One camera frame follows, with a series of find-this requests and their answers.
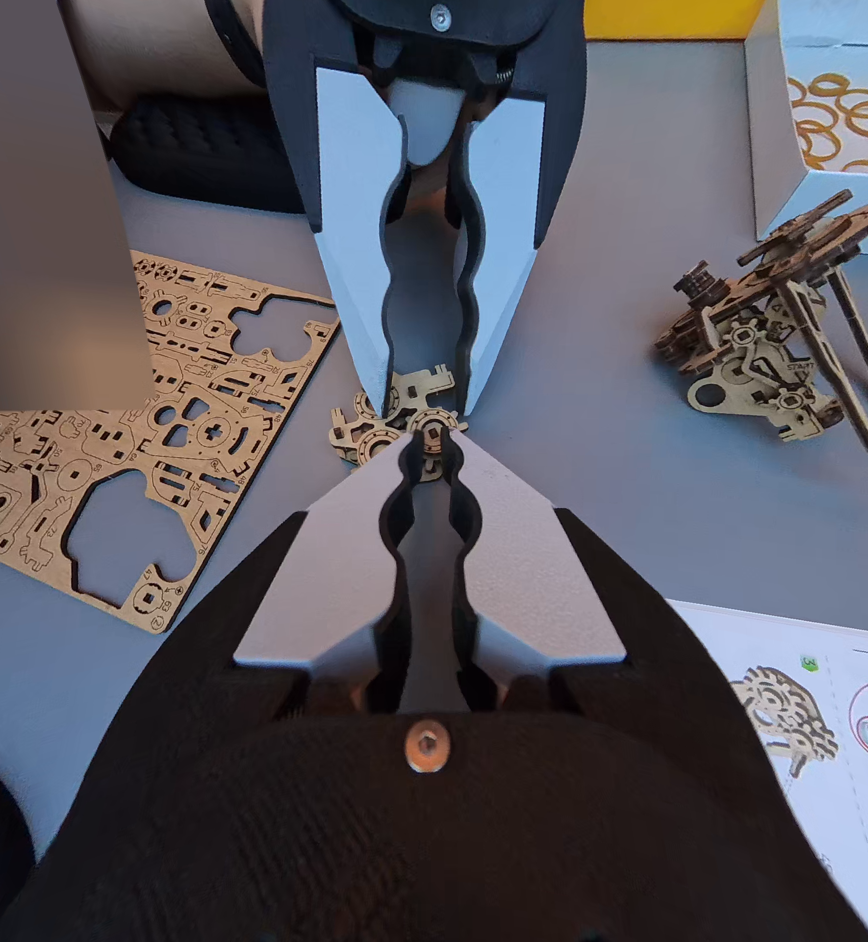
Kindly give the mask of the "laser-cut wooden parts sheet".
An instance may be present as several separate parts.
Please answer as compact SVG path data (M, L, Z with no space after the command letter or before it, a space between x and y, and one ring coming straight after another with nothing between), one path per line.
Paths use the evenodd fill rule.
M153 393L127 411L0 412L0 562L152 634L171 627L339 331L332 299L131 251ZM282 361L236 352L237 311L300 303L310 346ZM155 562L119 605L83 593L68 536L95 488L130 471L175 512L196 554L179 579Z

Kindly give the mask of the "partly built wooden model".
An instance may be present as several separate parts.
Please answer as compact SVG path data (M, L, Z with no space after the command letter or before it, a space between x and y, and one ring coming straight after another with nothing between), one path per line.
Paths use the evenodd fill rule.
M676 283L689 308L655 347L693 377L692 408L767 418L783 441L848 418L868 453L868 416L821 325L828 286L868 370L868 332L841 269L868 236L868 204L830 215L851 198L844 189L774 229L737 259L757 261L738 280L712 276L703 261Z

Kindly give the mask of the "black padded cushion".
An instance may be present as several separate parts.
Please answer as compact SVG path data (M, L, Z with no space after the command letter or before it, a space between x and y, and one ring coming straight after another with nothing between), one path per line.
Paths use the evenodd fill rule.
M110 137L114 161L151 192L300 215L303 206L268 101L143 95Z

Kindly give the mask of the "white cardboard box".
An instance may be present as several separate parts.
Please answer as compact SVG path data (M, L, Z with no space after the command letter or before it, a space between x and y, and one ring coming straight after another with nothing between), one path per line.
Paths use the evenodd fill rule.
M745 41L756 228L768 236L839 190L868 203L868 174L813 171L794 131L788 78L825 73L868 88L868 1L768 1Z

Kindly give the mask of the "yellow bin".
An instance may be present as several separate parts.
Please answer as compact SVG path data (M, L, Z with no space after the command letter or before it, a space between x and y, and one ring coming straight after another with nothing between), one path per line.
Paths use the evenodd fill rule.
M743 40L764 1L586 1L590 41Z

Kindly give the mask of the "person's left hand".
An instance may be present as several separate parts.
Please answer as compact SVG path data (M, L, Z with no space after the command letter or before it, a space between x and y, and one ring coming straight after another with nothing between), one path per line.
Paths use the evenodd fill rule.
M444 215L449 164L438 160L426 167L413 168L403 215L426 210Z

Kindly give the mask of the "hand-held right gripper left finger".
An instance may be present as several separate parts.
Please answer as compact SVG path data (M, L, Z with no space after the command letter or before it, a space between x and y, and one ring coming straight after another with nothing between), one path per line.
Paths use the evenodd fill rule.
M310 505L235 652L237 664L306 670L364 687L371 712L395 712L411 627L397 547L414 521L424 445L407 433Z

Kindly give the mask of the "wooden gear assembly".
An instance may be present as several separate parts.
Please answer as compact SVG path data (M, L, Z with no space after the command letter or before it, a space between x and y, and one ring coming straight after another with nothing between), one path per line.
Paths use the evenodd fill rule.
M391 418L380 418L363 392L354 399L357 418L347 422L342 410L333 409L329 440L337 455L351 465L365 465L398 437L416 430L424 434L422 482L441 477L440 427L465 431L466 422L456 412L439 407L395 406Z

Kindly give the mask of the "person's left forearm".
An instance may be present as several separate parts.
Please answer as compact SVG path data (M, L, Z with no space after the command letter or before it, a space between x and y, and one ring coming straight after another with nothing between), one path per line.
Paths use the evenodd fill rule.
M91 105L121 111L139 95L260 96L227 52L204 1L58 3Z

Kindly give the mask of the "white instruction booklet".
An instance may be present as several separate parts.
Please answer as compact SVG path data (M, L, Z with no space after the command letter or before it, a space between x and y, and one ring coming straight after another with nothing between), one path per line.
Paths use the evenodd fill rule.
M808 842L868 927L868 631L672 605L729 678Z

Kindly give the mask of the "wooden three-ring plate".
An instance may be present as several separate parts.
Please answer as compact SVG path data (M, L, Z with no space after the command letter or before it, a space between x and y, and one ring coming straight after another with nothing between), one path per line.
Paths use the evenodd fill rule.
M390 388L386 416L378 416L371 404L369 405L378 417L391 418L395 406L432 407L428 403L429 396L439 394L453 387L453 375L445 364L438 365L432 370L419 370L405 375L393 373L393 384Z

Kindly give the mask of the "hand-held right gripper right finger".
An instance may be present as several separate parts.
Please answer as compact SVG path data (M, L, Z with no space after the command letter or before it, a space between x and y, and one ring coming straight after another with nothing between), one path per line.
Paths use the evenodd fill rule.
M517 677L619 663L626 650L553 504L457 430L441 433L449 521L462 540L453 588L458 681L471 710Z

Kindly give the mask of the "pile of rubber bands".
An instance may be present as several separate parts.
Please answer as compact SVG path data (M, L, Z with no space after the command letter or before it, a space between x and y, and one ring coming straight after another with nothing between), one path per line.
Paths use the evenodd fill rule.
M795 135L813 171L868 174L868 88L825 73L809 82L788 78Z

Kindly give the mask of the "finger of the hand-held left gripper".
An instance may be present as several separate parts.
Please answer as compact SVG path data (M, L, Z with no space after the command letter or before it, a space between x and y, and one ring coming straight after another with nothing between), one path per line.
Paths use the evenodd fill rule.
M357 375L382 415L392 360L382 236L404 171L403 127L362 75L319 67L315 85L322 211L315 241Z
M463 325L457 403L482 393L536 258L544 104L508 97L465 131L451 171L462 225L455 280Z

